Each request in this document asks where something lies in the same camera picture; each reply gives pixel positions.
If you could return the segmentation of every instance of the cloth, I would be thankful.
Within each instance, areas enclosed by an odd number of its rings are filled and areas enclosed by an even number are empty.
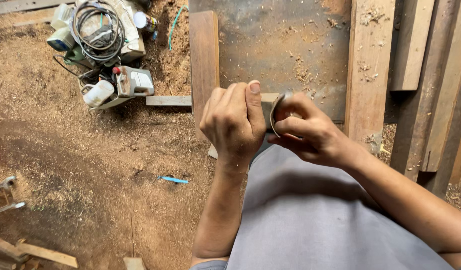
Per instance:
[[[203,270],[201,264],[192,270]],[[213,270],[451,270],[341,169],[273,145],[252,163],[227,266]]]

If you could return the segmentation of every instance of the white bottle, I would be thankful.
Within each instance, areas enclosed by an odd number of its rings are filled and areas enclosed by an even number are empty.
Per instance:
[[[88,88],[92,89],[85,93],[84,90]],[[102,105],[102,103],[114,93],[114,86],[112,83],[102,80],[95,85],[86,84],[82,88],[81,93],[83,95],[83,101],[89,105],[89,107],[96,108]]]
[[[54,16],[52,17],[50,26],[55,30],[60,28],[68,28],[72,10],[73,8],[69,7],[67,4],[60,4],[54,11]]]

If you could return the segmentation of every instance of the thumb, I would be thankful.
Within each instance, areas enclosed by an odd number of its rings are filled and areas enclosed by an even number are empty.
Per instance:
[[[252,133],[265,133],[265,119],[262,112],[262,97],[260,94],[260,82],[253,80],[245,89],[245,103],[247,105],[247,118],[251,123]]]

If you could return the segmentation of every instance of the right hand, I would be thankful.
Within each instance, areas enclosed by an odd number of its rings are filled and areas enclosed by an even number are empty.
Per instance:
[[[297,113],[302,119],[289,116],[290,113]],[[306,162],[346,169],[353,167],[356,156],[363,150],[345,136],[304,93],[283,100],[275,118],[275,131],[282,137],[271,135],[269,143],[291,150]]]

